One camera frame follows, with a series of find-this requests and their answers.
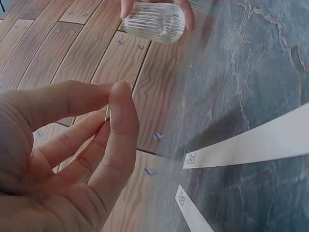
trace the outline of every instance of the white label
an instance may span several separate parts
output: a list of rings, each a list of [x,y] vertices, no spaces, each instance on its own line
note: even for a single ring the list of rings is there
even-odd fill
[[[309,154],[309,103],[257,128],[186,154],[183,168],[253,163]]]
[[[198,208],[194,205],[181,185],[178,186],[175,200],[191,232],[213,232],[211,226],[199,212]]]

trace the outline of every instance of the small metal object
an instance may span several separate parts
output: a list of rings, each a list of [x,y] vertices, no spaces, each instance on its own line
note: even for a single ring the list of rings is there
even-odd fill
[[[158,173],[157,171],[152,170],[152,169],[150,169],[150,168],[145,168],[144,171],[145,171],[145,173],[148,174],[148,175],[155,175],[155,174]]]
[[[106,115],[105,115],[105,121],[107,121],[111,117],[111,110],[110,106],[107,105]]]
[[[153,134],[153,138],[154,138],[155,140],[162,140],[162,139],[165,138],[165,135],[162,135],[162,134],[156,132],[156,133]]]
[[[43,132],[41,130],[38,130],[38,136],[41,137],[43,135]]]

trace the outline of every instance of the marble veining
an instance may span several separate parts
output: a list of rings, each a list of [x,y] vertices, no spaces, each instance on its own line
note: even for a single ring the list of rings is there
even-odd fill
[[[224,0],[183,61],[141,231],[190,231],[178,184],[216,232],[306,232],[309,156],[182,170],[187,152],[309,102],[309,1]],[[203,31],[206,22],[197,22]]]

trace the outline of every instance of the wooden deck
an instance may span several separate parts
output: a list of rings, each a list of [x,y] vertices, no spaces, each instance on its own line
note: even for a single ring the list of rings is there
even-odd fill
[[[204,13],[195,10],[195,15],[199,18]],[[185,31],[173,45],[126,34],[121,28],[120,0],[15,0],[8,14],[0,18],[0,91],[65,80],[98,84],[125,79],[132,86],[140,120],[138,149],[154,154],[160,143],[154,134],[162,133],[180,62],[194,33]],[[35,145],[82,117],[65,118],[39,129],[34,133]],[[141,209],[145,185],[151,178],[143,170],[160,159],[140,151],[137,154],[132,176],[136,181],[128,183],[115,207],[118,211],[112,213],[103,231],[128,231],[128,226],[129,231],[136,231],[138,212],[132,216],[132,210]],[[135,199],[138,189],[142,195]],[[135,204],[124,203],[129,198]],[[124,219],[131,216],[134,220]],[[120,227],[113,227],[113,221],[117,224],[119,220],[123,220]]]

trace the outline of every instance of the ribbed glass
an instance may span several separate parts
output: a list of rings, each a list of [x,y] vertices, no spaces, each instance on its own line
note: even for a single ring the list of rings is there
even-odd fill
[[[182,36],[185,19],[176,4],[136,2],[123,26],[128,34],[136,37],[172,44]]]

